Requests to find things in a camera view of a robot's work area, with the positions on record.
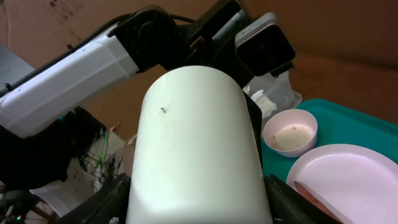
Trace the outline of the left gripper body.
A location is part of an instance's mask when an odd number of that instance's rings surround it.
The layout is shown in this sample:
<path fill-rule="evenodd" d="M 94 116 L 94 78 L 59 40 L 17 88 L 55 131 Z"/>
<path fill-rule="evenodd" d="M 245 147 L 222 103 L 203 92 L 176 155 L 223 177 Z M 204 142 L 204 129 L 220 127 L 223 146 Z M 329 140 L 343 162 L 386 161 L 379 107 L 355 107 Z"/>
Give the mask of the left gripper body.
<path fill-rule="evenodd" d="M 189 46 L 182 63 L 202 65 L 225 72 L 240 86 L 254 77 L 235 53 L 234 39 L 251 22 L 238 1 L 218 1 L 191 24 L 179 25 L 179 31 Z"/>

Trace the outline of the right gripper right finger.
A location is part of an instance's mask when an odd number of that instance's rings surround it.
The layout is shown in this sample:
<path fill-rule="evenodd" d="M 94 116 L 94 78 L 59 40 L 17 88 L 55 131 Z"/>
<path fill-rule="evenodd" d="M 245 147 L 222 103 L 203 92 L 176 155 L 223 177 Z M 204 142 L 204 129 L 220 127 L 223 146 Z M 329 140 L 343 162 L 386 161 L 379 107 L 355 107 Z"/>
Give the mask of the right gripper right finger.
<path fill-rule="evenodd" d="M 275 175 L 264 178 L 273 223 L 338 224 Z"/>

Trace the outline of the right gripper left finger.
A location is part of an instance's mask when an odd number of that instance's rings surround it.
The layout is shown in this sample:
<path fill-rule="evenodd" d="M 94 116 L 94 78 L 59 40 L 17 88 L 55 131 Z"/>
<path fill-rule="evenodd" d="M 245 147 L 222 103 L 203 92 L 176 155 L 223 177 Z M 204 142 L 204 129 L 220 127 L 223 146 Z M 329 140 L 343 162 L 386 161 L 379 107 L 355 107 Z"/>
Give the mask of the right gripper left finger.
<path fill-rule="evenodd" d="M 92 195 L 88 200 L 59 218 L 56 223 L 109 223 L 118 218 L 119 223 L 125 224 L 129 200 L 131 178 L 122 173 L 110 184 Z"/>

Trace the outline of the white bowl with residue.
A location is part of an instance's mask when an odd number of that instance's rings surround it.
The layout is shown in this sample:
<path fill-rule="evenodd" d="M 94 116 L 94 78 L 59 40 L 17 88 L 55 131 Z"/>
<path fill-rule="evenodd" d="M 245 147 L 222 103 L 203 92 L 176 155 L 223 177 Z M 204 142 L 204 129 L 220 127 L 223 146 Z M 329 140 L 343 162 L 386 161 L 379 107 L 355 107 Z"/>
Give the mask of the white bowl with residue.
<path fill-rule="evenodd" d="M 282 111 L 264 126 L 265 144 L 285 157 L 300 157 L 317 143 L 318 122 L 310 112 L 300 109 Z"/>

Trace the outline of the white napkin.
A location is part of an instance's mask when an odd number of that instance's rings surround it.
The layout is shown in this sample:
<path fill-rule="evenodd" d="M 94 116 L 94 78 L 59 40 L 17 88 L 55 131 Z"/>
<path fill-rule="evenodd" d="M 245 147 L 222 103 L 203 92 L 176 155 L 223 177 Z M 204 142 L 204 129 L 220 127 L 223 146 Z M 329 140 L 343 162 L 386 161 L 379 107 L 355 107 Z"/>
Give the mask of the white napkin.
<path fill-rule="evenodd" d="M 277 110 L 277 105 L 268 99 L 268 97 L 264 94 L 264 90 L 250 93 L 250 87 L 245 86 L 243 88 L 243 92 L 245 92 L 261 109 L 262 119 L 269 117 L 273 111 Z"/>

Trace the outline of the white plastic cup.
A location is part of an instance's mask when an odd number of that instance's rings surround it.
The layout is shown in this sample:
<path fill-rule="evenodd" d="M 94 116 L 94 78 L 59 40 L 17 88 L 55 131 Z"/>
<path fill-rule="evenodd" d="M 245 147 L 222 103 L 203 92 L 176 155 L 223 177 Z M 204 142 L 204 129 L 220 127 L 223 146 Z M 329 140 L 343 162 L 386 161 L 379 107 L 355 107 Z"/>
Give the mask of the white plastic cup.
<path fill-rule="evenodd" d="M 128 223 L 271 223 L 241 87 L 188 66 L 162 75 L 141 109 Z"/>

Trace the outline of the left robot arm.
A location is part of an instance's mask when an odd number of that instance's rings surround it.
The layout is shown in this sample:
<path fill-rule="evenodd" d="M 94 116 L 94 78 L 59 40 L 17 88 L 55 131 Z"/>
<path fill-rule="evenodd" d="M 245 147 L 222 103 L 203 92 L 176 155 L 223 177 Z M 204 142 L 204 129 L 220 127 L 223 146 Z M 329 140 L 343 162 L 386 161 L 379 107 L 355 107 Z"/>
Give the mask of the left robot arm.
<path fill-rule="evenodd" d="M 167 70 L 144 97 L 140 122 L 161 126 L 183 113 L 189 96 L 204 102 L 198 85 L 219 84 L 237 92 L 231 77 L 193 64 L 190 46 L 203 38 L 208 47 L 247 24 L 249 16 L 237 1 L 219 1 L 199 19 L 188 22 L 159 6 L 146 6 L 119 16 L 59 58 L 28 74 L 1 92 L 1 126 L 26 138 L 67 111 L 121 80 L 156 65 Z"/>

